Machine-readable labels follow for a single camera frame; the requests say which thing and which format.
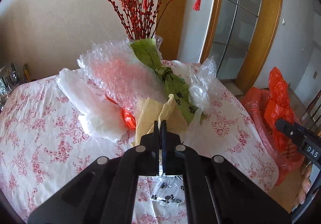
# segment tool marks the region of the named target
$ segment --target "human hand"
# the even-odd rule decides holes
[[[303,167],[302,169],[302,182],[300,185],[299,192],[294,199],[294,207],[298,207],[299,204],[303,204],[306,198],[308,191],[311,188],[311,181],[309,177],[312,172],[312,163],[310,163],[307,167]]]

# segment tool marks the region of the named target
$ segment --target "wall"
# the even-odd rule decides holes
[[[295,94],[307,107],[316,97],[321,89],[321,50],[316,47],[313,49],[310,62],[307,69],[295,90]],[[313,78],[314,72],[317,71],[316,79]]]
[[[205,43],[214,0],[202,0],[201,10],[193,10],[195,0],[187,0],[177,59],[198,62]]]
[[[275,38],[255,87],[268,87],[269,72],[276,66],[296,89],[314,49],[314,10],[319,8],[318,0],[283,0]]]
[[[76,69],[91,43],[126,36],[107,0],[2,0],[1,63],[27,63],[32,78]]]
[[[321,89],[321,15],[314,13],[314,41],[313,49],[309,64],[305,73],[295,90],[295,94],[300,98],[305,106],[308,106]]]

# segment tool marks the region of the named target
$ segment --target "red tassel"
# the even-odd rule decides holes
[[[201,0],[196,0],[193,10],[200,11],[201,9]]]
[[[142,7],[144,8],[144,10],[148,8],[148,2],[149,0],[143,0]]]

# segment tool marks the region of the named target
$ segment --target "screw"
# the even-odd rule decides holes
[[[215,161],[216,163],[222,163],[222,162],[224,162],[224,157],[221,156],[221,155],[216,155],[216,156],[214,157],[214,161]]]
[[[175,147],[176,151],[185,151],[185,145],[179,144]]]
[[[137,152],[144,152],[145,150],[146,150],[146,147],[143,146],[143,145],[138,145],[138,146],[136,147],[136,151],[137,151]]]
[[[99,157],[99,158],[97,159],[97,163],[100,164],[100,165],[103,165],[103,164],[105,164],[105,163],[107,163],[107,162],[108,162],[108,158],[105,157],[105,156]]]

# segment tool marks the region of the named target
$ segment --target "orange plastic bag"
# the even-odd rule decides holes
[[[287,148],[288,137],[277,131],[274,124],[280,118],[293,124],[294,115],[292,109],[290,109],[288,84],[283,79],[280,70],[276,67],[270,72],[269,89],[271,91],[271,98],[268,101],[264,118],[272,129],[273,140],[277,150],[283,152]]]
[[[278,118],[284,118],[299,123],[290,109],[290,100],[287,93],[284,94],[285,91],[287,92],[287,84],[277,68],[272,69],[270,73],[269,86],[271,92],[265,89],[251,88],[241,100],[241,103],[253,119],[262,143],[279,168],[279,178],[276,182],[276,185],[279,185],[285,180],[289,172],[302,165],[304,156],[297,151],[297,147],[291,139],[280,136],[281,133],[277,133],[276,129],[271,129],[270,123],[265,119],[268,118],[272,122]]]
[[[117,104],[113,99],[111,99],[108,95],[105,94],[105,97],[110,102]],[[121,116],[126,124],[126,126],[131,130],[136,130],[136,119],[135,117],[126,109],[121,109]]]

